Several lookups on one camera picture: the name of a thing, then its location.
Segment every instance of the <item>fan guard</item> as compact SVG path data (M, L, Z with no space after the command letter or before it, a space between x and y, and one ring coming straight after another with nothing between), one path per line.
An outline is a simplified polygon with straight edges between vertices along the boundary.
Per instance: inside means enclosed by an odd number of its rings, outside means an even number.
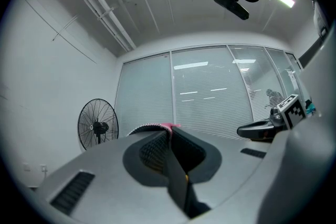
M119 125L113 107L103 99L93 99L78 117L78 137L87 150L95 145L117 139Z

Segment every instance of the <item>pink object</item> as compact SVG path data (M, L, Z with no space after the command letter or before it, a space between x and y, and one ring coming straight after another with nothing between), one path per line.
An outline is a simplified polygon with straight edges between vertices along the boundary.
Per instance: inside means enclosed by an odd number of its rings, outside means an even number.
M132 132L130 132L128 135L134 134L134 133L139 133L143 131L153 131L153 129L165 129L170 137L173 135L172 127L181 127L180 124L173 124L170 122L165 122L165 123L148 123L148 124L143 124L137 128L135 128Z

